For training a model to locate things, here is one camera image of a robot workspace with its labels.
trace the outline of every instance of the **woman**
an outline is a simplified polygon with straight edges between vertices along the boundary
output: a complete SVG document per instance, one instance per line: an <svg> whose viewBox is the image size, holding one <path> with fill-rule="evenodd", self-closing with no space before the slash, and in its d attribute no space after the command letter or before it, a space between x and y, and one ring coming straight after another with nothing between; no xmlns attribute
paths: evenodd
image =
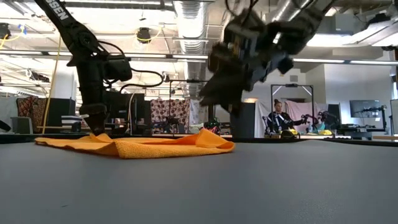
<svg viewBox="0 0 398 224"><path fill-rule="evenodd" d="M293 129L293 126L300 125L303 123L303 119L300 121L292 121L292 118L282 112L282 102L274 100L275 111L269 113L267 117L267 131L268 133L279 133L283 130Z"/></svg>

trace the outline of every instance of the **orange cloth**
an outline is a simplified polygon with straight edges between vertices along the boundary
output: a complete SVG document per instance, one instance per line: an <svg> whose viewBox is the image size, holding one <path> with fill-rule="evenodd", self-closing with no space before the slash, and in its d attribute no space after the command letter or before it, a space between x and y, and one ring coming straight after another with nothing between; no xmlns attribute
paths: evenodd
<svg viewBox="0 0 398 224"><path fill-rule="evenodd" d="M180 139L120 138L111 139L106 134L80 139L37 138L36 144L92 152L123 159L148 159L163 157L202 156L231 152L235 143L202 129L198 134Z"/></svg>

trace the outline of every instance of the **computer monitor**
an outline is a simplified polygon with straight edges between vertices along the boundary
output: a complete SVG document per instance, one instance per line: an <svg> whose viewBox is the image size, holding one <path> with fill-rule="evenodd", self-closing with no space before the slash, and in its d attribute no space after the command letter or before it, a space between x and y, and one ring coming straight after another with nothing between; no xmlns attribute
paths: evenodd
<svg viewBox="0 0 398 224"><path fill-rule="evenodd" d="M349 108L351 111L352 118L380 118L381 111L378 111L377 108L380 108L381 104L379 100L350 100Z"/></svg>

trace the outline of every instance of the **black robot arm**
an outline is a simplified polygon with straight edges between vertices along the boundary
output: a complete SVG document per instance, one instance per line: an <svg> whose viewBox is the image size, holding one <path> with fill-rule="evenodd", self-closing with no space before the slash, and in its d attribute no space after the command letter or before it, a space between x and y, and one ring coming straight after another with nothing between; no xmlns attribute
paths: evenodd
<svg viewBox="0 0 398 224"><path fill-rule="evenodd" d="M80 114L91 131L97 135L104 132L104 121L110 111L104 82L112 84L118 80L132 78L129 60L121 52L110 54L101 46L95 35L86 26L76 21L59 0L34 0L57 27L72 59L68 66L76 67L83 104Z"/></svg>
<svg viewBox="0 0 398 224"><path fill-rule="evenodd" d="M219 104L238 115L242 91L252 91L256 82L264 82L275 69L288 72L293 67L289 55L306 46L334 1L322 9L313 1L291 21L269 24L263 23L252 6L243 10L226 26L224 40L209 54L208 69L214 75L200 91L201 105Z"/></svg>

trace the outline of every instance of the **table surface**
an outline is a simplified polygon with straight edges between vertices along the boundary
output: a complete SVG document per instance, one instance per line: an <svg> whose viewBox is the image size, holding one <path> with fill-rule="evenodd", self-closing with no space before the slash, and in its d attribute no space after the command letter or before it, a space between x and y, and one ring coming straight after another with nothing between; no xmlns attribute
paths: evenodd
<svg viewBox="0 0 398 224"><path fill-rule="evenodd" d="M398 223L398 149L238 143L230 154L121 160L0 147L0 223Z"/></svg>

